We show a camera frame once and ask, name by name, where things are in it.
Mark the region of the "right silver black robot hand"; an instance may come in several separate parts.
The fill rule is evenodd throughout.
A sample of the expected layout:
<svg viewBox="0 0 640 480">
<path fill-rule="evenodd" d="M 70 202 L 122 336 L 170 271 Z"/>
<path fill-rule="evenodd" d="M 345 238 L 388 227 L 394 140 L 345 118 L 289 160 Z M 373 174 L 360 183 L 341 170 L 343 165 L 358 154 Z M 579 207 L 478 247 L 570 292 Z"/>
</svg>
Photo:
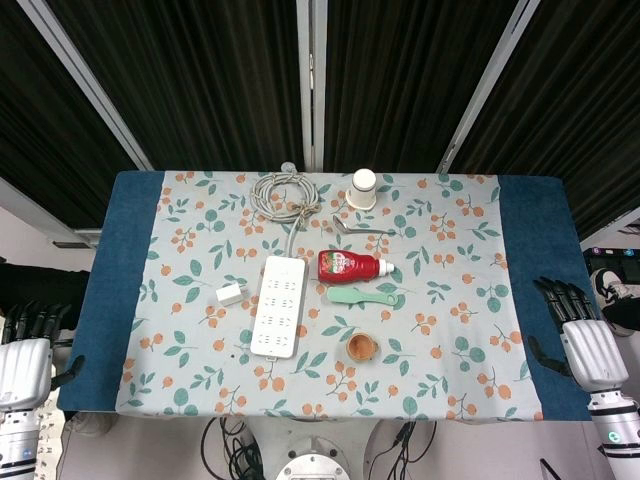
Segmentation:
<svg viewBox="0 0 640 480">
<path fill-rule="evenodd" d="M 564 350 L 562 360 L 548 356 L 537 338 L 527 344 L 537 362 L 571 377 L 590 394 L 620 389 L 629 373 L 606 323 L 599 319 L 586 293 L 572 283 L 540 277 L 534 286 L 542 294 Z"/>
</svg>

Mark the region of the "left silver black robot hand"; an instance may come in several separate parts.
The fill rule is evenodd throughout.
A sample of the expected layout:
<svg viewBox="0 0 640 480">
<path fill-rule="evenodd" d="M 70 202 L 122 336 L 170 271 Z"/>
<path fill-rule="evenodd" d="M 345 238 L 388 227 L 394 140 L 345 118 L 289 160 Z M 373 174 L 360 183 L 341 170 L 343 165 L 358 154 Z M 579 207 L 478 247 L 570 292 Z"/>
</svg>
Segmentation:
<svg viewBox="0 0 640 480">
<path fill-rule="evenodd" d="M 1 328 L 1 412 L 31 411 L 45 403 L 49 394 L 73 381 L 82 370 L 79 356 L 64 372 L 53 374 L 54 350 L 60 325 L 70 312 L 69 304 L 30 301 L 12 306 Z"/>
</svg>

